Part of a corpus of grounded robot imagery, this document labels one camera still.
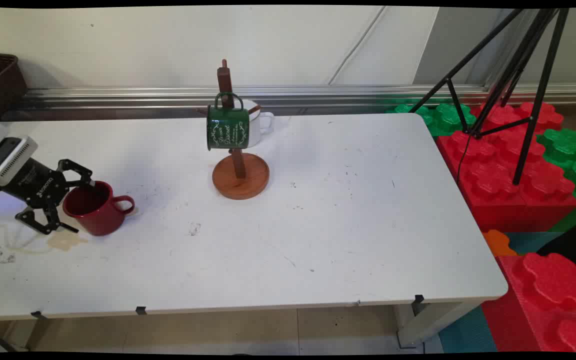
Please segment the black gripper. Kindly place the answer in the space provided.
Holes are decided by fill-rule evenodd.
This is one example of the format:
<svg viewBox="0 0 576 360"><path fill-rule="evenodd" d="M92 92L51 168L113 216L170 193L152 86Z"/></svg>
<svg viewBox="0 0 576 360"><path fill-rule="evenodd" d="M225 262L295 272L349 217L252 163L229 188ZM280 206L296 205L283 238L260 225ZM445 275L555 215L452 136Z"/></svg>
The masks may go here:
<svg viewBox="0 0 576 360"><path fill-rule="evenodd" d="M26 203L27 207L16 214L15 219L37 232L50 235L58 228L64 228L78 233L78 228L61 222L58 207L70 188L94 187L93 171L70 159L59 160L57 170L28 159L7 185L0 186L0 191ZM66 171L74 171L80 179L66 181L63 174ZM35 210L38 209L43 211L46 224L35 219Z"/></svg>

